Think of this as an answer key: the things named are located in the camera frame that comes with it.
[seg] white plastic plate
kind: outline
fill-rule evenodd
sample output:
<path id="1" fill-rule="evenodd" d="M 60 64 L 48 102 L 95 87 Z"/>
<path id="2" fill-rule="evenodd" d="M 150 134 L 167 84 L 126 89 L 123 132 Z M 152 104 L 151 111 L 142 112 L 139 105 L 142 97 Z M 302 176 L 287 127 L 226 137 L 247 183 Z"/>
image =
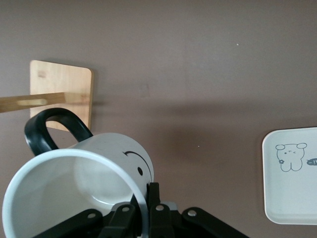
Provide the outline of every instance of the white plastic plate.
<path id="1" fill-rule="evenodd" d="M 278 224 L 317 225 L 317 127 L 263 140 L 264 207 Z"/>

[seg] brown wall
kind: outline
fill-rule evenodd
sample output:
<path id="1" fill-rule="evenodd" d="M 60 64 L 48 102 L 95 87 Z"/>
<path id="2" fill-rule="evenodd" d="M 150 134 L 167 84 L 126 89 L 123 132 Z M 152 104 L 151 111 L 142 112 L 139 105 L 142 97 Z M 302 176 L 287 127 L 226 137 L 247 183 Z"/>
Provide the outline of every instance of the brown wall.
<path id="1" fill-rule="evenodd" d="M 265 216 L 261 144 L 316 126 L 316 40 L 314 0 L 0 1 L 0 96 L 29 93 L 31 60 L 88 67 L 93 133 L 139 141 L 163 200 L 252 238 L 314 238 Z M 32 158 L 28 114 L 0 114 L 0 203 Z"/>

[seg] light wood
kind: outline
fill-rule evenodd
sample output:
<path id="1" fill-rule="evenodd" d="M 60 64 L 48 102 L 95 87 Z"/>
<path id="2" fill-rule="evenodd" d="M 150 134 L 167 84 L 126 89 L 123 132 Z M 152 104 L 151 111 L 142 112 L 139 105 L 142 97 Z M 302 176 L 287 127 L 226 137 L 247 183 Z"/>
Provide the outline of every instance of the light wood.
<path id="1" fill-rule="evenodd" d="M 91 127 L 93 73 L 88 68 L 33 60 L 30 63 L 30 94 L 63 92 L 65 102 L 30 109 L 30 116 L 47 108 L 66 108 Z M 49 121 L 48 127 L 67 130 L 61 124 Z"/>
<path id="2" fill-rule="evenodd" d="M 0 98 L 0 113 L 65 102 L 65 93 L 4 97 Z"/>

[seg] wooden cutting board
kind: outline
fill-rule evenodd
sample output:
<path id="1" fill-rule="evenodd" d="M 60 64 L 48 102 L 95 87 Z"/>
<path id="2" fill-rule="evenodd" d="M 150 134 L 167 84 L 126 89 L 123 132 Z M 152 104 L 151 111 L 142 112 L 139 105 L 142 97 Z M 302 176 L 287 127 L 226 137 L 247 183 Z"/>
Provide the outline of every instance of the wooden cutting board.
<path id="1" fill-rule="evenodd" d="M 30 63 L 30 94 L 65 93 L 65 103 L 30 109 L 30 116 L 48 108 L 66 108 L 91 128 L 93 72 L 88 68 L 33 60 Z M 47 126 L 67 130 L 55 121 Z"/>

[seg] black mug handle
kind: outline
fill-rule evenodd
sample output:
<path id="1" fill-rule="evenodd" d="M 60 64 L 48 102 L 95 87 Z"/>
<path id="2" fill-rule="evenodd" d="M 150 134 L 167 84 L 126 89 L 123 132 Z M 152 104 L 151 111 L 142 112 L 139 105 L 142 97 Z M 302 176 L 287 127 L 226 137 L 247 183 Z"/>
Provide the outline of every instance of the black mug handle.
<path id="1" fill-rule="evenodd" d="M 46 109 L 29 119 L 24 128 L 26 142 L 34 155 L 58 149 L 46 127 L 47 121 L 61 123 L 73 134 L 78 142 L 93 136 L 79 117 L 71 111 L 64 108 Z"/>

